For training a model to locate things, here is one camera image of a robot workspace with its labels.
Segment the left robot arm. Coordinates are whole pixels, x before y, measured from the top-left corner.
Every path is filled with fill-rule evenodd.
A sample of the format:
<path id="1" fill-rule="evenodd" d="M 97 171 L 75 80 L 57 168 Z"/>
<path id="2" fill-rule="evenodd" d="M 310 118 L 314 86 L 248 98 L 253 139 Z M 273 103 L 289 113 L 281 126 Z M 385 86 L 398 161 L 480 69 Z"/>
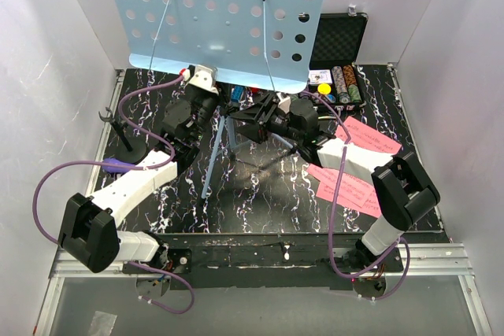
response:
<path id="1" fill-rule="evenodd" d="M 150 231 L 119 231 L 126 216 L 154 191 L 182 175 L 199 153 L 203 132 L 220 103 L 216 85 L 188 84 L 165 108 L 159 143 L 140 164 L 89 197 L 74 194 L 66 204 L 58 245 L 90 271 L 104 271 L 114 261 L 140 262 L 158 273 L 169 263 L 168 246 Z"/>

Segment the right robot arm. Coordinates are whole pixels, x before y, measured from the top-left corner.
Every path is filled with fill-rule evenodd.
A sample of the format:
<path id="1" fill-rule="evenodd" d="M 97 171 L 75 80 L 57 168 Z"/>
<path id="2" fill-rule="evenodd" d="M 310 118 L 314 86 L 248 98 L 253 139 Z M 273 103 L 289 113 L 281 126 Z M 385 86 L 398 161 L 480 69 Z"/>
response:
<path id="1" fill-rule="evenodd" d="M 306 162 L 346 171 L 373 186 L 381 214 L 350 253 L 366 271 L 383 264 L 384 251 L 440 201 L 439 191 L 415 153 L 380 153 L 358 147 L 347 137 L 331 136 L 321 129 L 308 98 L 279 99 L 277 94 L 267 94 L 231 116 L 242 122 L 238 133 L 256 143 L 271 134 L 289 138 Z"/>

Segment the light blue music stand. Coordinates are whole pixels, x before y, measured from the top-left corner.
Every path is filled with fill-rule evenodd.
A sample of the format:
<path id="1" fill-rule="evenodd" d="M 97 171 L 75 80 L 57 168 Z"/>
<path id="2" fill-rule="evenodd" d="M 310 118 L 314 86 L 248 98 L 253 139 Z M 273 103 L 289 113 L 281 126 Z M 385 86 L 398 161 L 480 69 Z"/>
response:
<path id="1" fill-rule="evenodd" d="M 115 0 L 130 64 L 176 74 L 184 87 L 196 65 L 222 83 L 297 94 L 307 84 L 322 0 Z"/>

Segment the black microphone stand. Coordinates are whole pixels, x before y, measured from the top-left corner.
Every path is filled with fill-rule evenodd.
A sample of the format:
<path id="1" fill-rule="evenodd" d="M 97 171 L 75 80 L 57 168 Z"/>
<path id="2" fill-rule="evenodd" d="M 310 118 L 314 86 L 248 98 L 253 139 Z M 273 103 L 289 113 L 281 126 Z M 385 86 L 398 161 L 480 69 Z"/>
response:
<path id="1" fill-rule="evenodd" d="M 105 116 L 98 113 L 100 120 L 110 124 L 111 128 L 120 139 L 120 145 L 113 153 L 114 157 L 128 164 L 140 163 L 147 155 L 147 144 L 142 138 L 127 137 L 124 130 L 128 125 L 124 121 L 119 121 L 119 119 L 113 115 L 109 107 L 106 107 L 106 112 L 107 114 Z"/>

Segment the pink sheet music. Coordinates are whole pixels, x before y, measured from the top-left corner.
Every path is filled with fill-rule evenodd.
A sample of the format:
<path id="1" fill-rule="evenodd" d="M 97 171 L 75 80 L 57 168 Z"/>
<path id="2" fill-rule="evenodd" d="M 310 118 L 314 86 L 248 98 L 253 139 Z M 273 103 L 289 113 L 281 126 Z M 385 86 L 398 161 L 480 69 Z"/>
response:
<path id="1" fill-rule="evenodd" d="M 351 116 L 347 117 L 343 124 L 350 132 L 350 142 L 358 147 L 389 154 L 396 154 L 402 148 L 399 142 Z"/>
<path id="2" fill-rule="evenodd" d="M 320 182 L 316 196 L 333 201 L 339 171 L 310 164 L 307 172 Z M 347 173 L 343 174 L 340 183 L 337 204 L 375 218 L 382 214 L 373 185 Z"/>

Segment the purple toy microphone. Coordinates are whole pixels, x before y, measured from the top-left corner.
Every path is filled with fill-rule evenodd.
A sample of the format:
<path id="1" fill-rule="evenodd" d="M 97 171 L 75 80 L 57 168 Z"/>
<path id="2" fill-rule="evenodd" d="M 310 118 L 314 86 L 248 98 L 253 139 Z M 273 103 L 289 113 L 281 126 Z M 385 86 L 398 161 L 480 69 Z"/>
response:
<path id="1" fill-rule="evenodd" d="M 109 175 L 122 175 L 130 171 L 135 171 L 138 167 L 134 164 L 129 164 L 119 161 L 116 158 L 106 158 L 101 162 L 101 168 Z"/>

